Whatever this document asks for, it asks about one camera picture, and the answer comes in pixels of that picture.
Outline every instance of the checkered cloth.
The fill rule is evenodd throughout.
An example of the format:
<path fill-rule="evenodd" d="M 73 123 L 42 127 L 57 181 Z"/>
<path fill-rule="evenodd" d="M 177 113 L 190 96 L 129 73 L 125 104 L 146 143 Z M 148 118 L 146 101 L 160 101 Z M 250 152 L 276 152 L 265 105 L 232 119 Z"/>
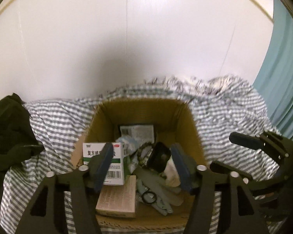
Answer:
<path fill-rule="evenodd" d="M 45 150 L 24 161 L 22 167 L 11 167 L 4 180 L 0 223 L 13 234 L 33 193 L 48 171 L 63 174 L 72 171 L 70 163 L 74 143 L 89 126 L 94 107 L 115 98 L 170 98 L 188 104 L 201 138 L 208 164 L 219 160 L 250 173 L 256 180 L 271 178 L 278 165 L 261 150 L 253 151 L 228 140 L 232 131 L 254 136 L 272 127 L 264 100 L 245 80 L 234 76 L 219 77 L 203 82 L 195 77 L 154 78 L 134 87 L 116 89 L 97 99 L 44 100 L 25 104 L 30 125 Z M 71 210 L 70 193 L 65 194 L 66 221 L 69 233 L 76 233 Z M 215 194 L 215 215 L 210 233 L 216 233 L 220 210 L 220 193 Z M 280 223 L 271 224 L 274 233 Z M 102 229 L 103 233 L 141 233 L 141 231 Z M 182 233 L 171 229 L 161 233 Z"/>

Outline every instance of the cardboard box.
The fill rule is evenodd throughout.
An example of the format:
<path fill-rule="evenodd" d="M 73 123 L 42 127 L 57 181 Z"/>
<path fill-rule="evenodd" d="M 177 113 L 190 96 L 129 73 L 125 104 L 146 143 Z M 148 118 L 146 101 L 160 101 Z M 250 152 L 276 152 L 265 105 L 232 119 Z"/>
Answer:
<path fill-rule="evenodd" d="M 136 176 L 129 176 L 123 186 L 103 186 L 96 211 L 105 216 L 135 218 Z"/>
<path fill-rule="evenodd" d="M 130 158 L 127 149 L 121 143 L 112 143 L 114 148 L 113 159 L 108 169 L 104 185 L 124 185 L 126 176 L 130 175 L 128 164 Z M 105 143 L 83 143 L 83 162 L 88 164 L 93 156 L 100 154 Z"/>
<path fill-rule="evenodd" d="M 118 98 L 104 101 L 96 106 L 95 114 L 83 142 L 115 142 L 120 137 L 119 126 L 132 124 L 153 124 L 156 142 L 167 147 L 178 142 L 186 154 L 197 164 L 206 165 L 199 135 L 195 127 L 192 113 L 188 105 L 179 100 L 158 98 Z M 71 161 L 75 164 L 82 159 L 82 147 L 76 143 Z M 186 192 L 180 194 L 184 202 L 181 206 L 172 206 L 174 213 L 162 216 L 153 207 L 139 204 L 136 218 L 110 217 L 98 214 L 97 220 L 101 227 L 130 229 L 141 232 L 159 232 L 172 228 L 185 227 L 193 197 Z"/>

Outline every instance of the curtain fold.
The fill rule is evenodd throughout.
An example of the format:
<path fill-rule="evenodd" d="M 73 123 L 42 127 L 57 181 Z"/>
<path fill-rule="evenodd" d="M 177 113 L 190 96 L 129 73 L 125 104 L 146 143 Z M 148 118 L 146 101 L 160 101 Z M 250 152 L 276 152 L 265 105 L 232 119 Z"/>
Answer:
<path fill-rule="evenodd" d="M 263 65 L 253 83 L 273 125 L 293 139 L 293 18 L 274 0 L 274 26 Z"/>

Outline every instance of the metal screw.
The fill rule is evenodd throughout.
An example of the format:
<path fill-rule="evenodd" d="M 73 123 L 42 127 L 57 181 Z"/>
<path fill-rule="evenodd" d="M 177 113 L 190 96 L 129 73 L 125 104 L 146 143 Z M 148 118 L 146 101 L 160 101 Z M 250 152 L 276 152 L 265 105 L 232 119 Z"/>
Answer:
<path fill-rule="evenodd" d="M 239 177 L 239 173 L 237 173 L 237 172 L 230 172 L 230 176 L 233 177 L 233 178 L 237 178 L 237 177 Z"/>
<path fill-rule="evenodd" d="M 205 165 L 198 165 L 197 166 L 197 169 L 199 170 L 199 171 L 206 171 L 207 170 L 207 167 L 205 166 Z"/>
<path fill-rule="evenodd" d="M 51 178 L 51 177 L 53 177 L 55 175 L 55 173 L 54 172 L 47 172 L 47 177 L 48 178 Z"/>
<path fill-rule="evenodd" d="M 243 182 L 244 182 L 245 184 L 248 184 L 248 178 L 243 178 Z"/>
<path fill-rule="evenodd" d="M 78 168 L 78 170 L 84 172 L 84 171 L 87 171 L 89 169 L 89 167 L 87 165 L 82 165 Z"/>

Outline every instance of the crumpled cloth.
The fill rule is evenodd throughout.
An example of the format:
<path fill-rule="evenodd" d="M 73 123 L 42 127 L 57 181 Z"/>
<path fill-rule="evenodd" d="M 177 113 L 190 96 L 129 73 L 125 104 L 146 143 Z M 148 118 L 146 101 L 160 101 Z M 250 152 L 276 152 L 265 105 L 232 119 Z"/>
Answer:
<path fill-rule="evenodd" d="M 31 127 L 45 151 L 24 161 L 22 167 L 11 168 L 5 176 L 0 223 L 7 233 L 15 232 L 26 205 L 48 171 L 60 174 L 72 170 L 70 156 L 74 143 L 90 124 L 94 107 L 102 101 L 119 97 L 170 98 L 187 103 L 208 163 L 219 160 L 250 173 L 256 180 L 269 179 L 278 169 L 278 165 L 261 150 L 234 145 L 228 139 L 233 131 L 252 136 L 264 129 L 278 133 L 268 119 L 264 100 L 239 77 L 224 76 L 208 82 L 195 77 L 158 77 L 141 85 L 118 88 L 94 99 L 34 101 L 25 104 L 25 108 L 31 114 Z M 217 229 L 219 193 L 215 195 L 214 206 L 210 233 L 216 233 Z M 76 233 L 69 193 L 65 196 L 65 208 L 69 233 Z M 271 224 L 270 232 L 274 233 L 279 225 Z M 102 232 L 134 234 L 141 231 L 103 228 Z M 182 232 L 183 228 L 165 231 Z"/>

